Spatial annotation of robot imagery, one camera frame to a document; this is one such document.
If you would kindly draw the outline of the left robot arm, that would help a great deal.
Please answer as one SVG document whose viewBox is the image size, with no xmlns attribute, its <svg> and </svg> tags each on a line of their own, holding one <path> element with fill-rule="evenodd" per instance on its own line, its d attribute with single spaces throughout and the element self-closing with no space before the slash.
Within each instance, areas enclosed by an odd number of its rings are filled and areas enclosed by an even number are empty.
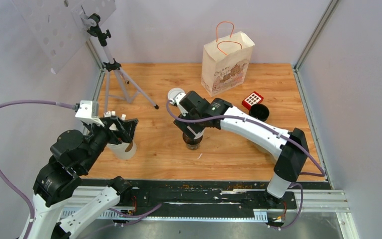
<svg viewBox="0 0 382 239">
<path fill-rule="evenodd" d="M 103 212 L 132 201 L 132 185 L 117 176 L 76 213 L 61 219 L 62 210 L 81 185 L 108 144 L 132 143 L 138 119 L 118 116 L 102 118 L 102 124 L 85 124 L 89 133 L 67 130 L 51 146 L 52 156 L 39 171 L 33 185 L 32 218 L 27 221 L 22 239 L 75 239 Z"/>
</svg>

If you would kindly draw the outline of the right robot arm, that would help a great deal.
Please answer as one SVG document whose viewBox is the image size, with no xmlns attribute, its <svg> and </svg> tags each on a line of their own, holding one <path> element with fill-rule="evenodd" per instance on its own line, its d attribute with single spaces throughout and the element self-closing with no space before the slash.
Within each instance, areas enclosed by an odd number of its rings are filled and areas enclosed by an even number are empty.
<svg viewBox="0 0 382 239">
<path fill-rule="evenodd" d="M 206 128 L 216 128 L 237 134 L 270 154 L 275 167 L 264 201 L 271 208 L 283 203 L 285 191 L 297 181 L 309 156 L 302 130 L 269 125 L 223 99 L 216 98 L 210 103 L 195 91 L 185 93 L 181 88 L 168 92 L 168 104 L 180 110 L 174 116 L 174 124 L 190 140 L 199 141 Z"/>
</svg>

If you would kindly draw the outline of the dark coffee cup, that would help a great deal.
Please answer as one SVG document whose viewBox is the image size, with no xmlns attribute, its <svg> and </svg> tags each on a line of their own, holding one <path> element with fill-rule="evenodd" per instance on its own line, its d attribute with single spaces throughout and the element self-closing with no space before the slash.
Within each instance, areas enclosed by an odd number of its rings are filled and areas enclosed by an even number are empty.
<svg viewBox="0 0 382 239">
<path fill-rule="evenodd" d="M 185 133 L 182 135 L 183 141 L 186 144 L 186 147 L 190 150 L 197 150 L 200 147 L 200 143 L 203 137 L 199 137 L 197 139 L 192 139 L 188 137 Z"/>
</svg>

